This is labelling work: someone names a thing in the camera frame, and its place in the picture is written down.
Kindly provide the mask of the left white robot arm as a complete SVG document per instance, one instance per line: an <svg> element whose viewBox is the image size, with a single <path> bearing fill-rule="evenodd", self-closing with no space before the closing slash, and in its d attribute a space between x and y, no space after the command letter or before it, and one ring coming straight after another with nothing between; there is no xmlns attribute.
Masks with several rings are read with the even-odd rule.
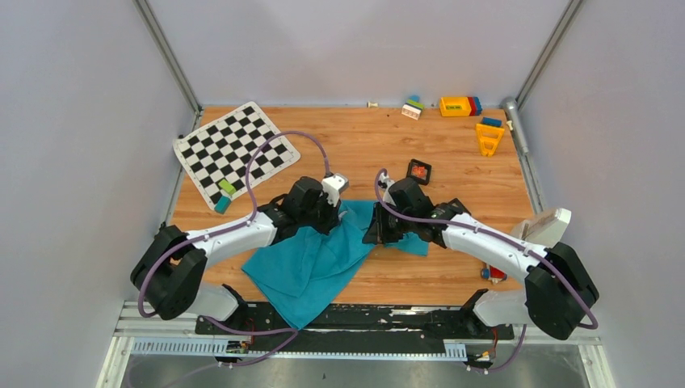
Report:
<svg viewBox="0 0 685 388"><path fill-rule="evenodd" d="M242 252L281 243L305 227L328 234L339 224L340 196L348 186L340 174L320 181L303 176L255 214L204 230L163 226L130 280L161 319L209 316L225 332L237 334L246 327L246 310L230 287L203 283L204 271Z"/></svg>

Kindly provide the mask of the orange brooch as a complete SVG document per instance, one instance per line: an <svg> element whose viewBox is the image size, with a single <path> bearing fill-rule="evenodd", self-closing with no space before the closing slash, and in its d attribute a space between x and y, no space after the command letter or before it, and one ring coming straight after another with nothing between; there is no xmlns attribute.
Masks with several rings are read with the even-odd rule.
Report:
<svg viewBox="0 0 685 388"><path fill-rule="evenodd" d="M425 180L427 178L427 169L424 166L413 166L412 176L416 179Z"/></svg>

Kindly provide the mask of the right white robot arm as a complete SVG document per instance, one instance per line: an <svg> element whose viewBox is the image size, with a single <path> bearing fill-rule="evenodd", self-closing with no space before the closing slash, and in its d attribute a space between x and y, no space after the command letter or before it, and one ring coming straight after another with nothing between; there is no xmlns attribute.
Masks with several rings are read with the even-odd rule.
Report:
<svg viewBox="0 0 685 388"><path fill-rule="evenodd" d="M378 171L374 191L377 202L364 243L395 243L416 234L424 242L471 255L523 286L476 291L462 306L466 334L478 338L500 325L534 325L556 340L567 340L578 328L598 329L591 308L599 291L571 246L514 238L478 221L456 198L433 204L413 179L395 181L385 169Z"/></svg>

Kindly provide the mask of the black hinged display case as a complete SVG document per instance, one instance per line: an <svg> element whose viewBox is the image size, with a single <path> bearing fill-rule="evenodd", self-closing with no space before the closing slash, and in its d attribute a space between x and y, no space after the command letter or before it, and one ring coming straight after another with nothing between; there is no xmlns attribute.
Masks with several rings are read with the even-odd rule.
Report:
<svg viewBox="0 0 685 388"><path fill-rule="evenodd" d="M406 177L426 186L430 183L431 171L431 164L412 158L408 163Z"/></svg>

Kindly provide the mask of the teal t-shirt garment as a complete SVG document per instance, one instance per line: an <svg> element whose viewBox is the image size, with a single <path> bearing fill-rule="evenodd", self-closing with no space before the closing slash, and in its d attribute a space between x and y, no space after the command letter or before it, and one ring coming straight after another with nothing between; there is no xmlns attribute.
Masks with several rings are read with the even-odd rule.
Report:
<svg viewBox="0 0 685 388"><path fill-rule="evenodd" d="M298 330L310 324L347 287L374 249L363 236L373 200L345 200L340 223L329 234L304 227L295 236L259 248L242 271L285 322Z"/></svg>

